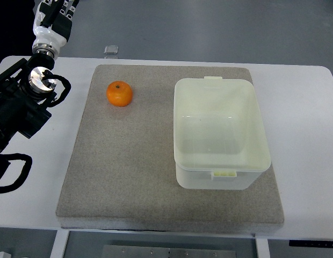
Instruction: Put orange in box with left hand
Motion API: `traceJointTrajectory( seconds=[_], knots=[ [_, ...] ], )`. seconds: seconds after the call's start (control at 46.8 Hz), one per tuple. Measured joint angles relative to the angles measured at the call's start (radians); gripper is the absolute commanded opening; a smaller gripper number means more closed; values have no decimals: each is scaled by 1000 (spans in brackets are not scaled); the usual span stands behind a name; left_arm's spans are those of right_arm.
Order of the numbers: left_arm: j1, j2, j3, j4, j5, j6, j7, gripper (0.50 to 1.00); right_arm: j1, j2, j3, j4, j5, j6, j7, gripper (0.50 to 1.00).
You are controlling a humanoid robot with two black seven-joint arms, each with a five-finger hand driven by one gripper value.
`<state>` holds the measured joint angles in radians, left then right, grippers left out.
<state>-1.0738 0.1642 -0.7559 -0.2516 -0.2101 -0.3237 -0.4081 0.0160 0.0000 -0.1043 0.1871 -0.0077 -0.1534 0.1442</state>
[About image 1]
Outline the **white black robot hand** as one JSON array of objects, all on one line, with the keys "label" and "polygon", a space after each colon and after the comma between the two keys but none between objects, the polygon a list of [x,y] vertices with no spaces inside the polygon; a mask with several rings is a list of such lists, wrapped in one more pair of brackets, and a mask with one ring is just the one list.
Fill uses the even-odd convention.
[{"label": "white black robot hand", "polygon": [[72,18],[79,1],[41,1],[33,23],[35,41],[32,53],[42,53],[56,60],[68,42]]}]

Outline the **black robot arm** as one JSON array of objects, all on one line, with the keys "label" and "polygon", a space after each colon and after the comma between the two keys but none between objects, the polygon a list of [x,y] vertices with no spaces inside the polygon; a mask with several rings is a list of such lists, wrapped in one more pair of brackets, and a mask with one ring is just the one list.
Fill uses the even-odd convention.
[{"label": "black robot arm", "polygon": [[0,153],[21,133],[28,139],[52,116],[47,111],[65,100],[70,82],[53,74],[52,57],[37,53],[0,74]]}]

